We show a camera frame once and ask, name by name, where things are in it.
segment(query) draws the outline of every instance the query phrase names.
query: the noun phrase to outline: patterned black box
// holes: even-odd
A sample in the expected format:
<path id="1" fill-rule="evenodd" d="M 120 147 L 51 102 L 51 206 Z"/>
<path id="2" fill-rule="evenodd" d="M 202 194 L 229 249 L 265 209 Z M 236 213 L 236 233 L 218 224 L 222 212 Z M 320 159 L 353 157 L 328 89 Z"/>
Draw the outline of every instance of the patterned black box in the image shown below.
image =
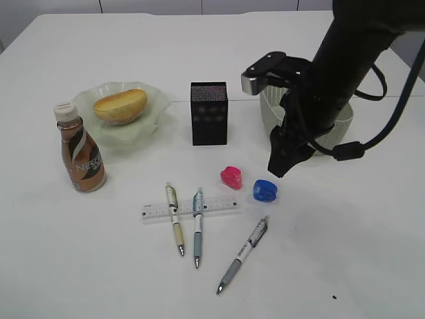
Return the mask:
<path id="1" fill-rule="evenodd" d="M 193 145 L 226 145 L 228 100 L 226 82 L 192 82 Z"/>

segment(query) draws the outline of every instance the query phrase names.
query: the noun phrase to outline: bowl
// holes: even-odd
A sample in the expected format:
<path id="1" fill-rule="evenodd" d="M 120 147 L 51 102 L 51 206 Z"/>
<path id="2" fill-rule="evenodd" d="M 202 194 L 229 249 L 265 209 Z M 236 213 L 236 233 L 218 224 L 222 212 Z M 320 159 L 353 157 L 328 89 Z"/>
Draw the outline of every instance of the bowl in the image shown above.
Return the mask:
<path id="1" fill-rule="evenodd" d="M 147 93 L 147 104 L 142 115 L 126 125 L 111 125 L 99 119 L 93 105 L 101 98 L 123 91 L 140 88 Z M 143 138 L 148 138 L 159 126 L 158 117 L 171 104 L 158 88 L 142 82 L 107 82 L 72 99 L 83 119 L 84 127 L 96 143 L 103 146 L 130 146 Z"/>

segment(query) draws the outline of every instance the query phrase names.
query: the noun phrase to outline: bottle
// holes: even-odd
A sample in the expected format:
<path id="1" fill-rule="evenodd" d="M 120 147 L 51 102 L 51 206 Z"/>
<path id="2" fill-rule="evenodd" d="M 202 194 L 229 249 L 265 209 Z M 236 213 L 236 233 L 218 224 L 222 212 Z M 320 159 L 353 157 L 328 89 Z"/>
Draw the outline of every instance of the bottle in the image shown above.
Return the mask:
<path id="1" fill-rule="evenodd" d="M 92 137 L 84 129 L 77 107 L 71 102 L 54 107 L 62 134 L 62 159 L 74 187 L 81 192 L 100 188 L 106 179 L 105 167 Z"/>

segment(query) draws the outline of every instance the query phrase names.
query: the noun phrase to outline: pen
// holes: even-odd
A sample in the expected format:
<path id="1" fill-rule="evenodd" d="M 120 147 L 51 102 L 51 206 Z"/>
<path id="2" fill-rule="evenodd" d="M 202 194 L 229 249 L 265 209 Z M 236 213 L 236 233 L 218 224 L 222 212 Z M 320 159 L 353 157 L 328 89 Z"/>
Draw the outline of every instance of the pen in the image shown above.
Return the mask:
<path id="1" fill-rule="evenodd" d="M 182 256 L 185 255 L 185 242 L 183 240 L 183 232 L 181 230 L 179 214 L 177 214 L 177 196 L 175 195 L 175 189 L 171 187 L 169 183 L 165 186 L 165 191 L 167 192 L 167 201 L 170 210 L 171 223 L 173 224 L 173 231 L 175 241 L 177 243 L 177 248 Z"/>
<path id="2" fill-rule="evenodd" d="M 224 274 L 223 278 L 221 279 L 220 284 L 217 288 L 217 294 L 220 294 L 227 287 L 227 285 L 230 284 L 230 281 L 232 281 L 234 275 L 236 275 L 240 266 L 245 261 L 246 257 L 249 255 L 250 251 L 258 244 L 261 237 L 263 237 L 264 233 L 267 231 L 267 223 L 268 216 L 265 216 L 265 218 L 263 218 L 258 223 L 257 227 L 255 227 L 255 230 L 252 232 L 248 240 L 242 246 L 238 255 L 233 260 L 233 263 L 230 265 L 230 267 L 226 271 L 226 274 Z"/>
<path id="3" fill-rule="evenodd" d="M 202 257 L 203 210 L 203 192 L 202 189 L 199 188 L 193 197 L 193 217 L 195 218 L 195 234 L 193 235 L 193 258 L 195 260 L 196 269 L 199 268 Z"/>

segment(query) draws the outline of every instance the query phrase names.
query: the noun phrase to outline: bread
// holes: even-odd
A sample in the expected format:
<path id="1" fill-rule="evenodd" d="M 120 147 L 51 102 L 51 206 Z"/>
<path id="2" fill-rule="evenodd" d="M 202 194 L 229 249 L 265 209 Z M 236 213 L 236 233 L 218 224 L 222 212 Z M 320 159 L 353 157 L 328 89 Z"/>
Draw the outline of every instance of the bread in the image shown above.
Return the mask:
<path id="1" fill-rule="evenodd" d="M 114 125 L 133 122 L 146 107 L 147 94 L 138 88 L 109 95 L 94 104 L 95 115 Z"/>

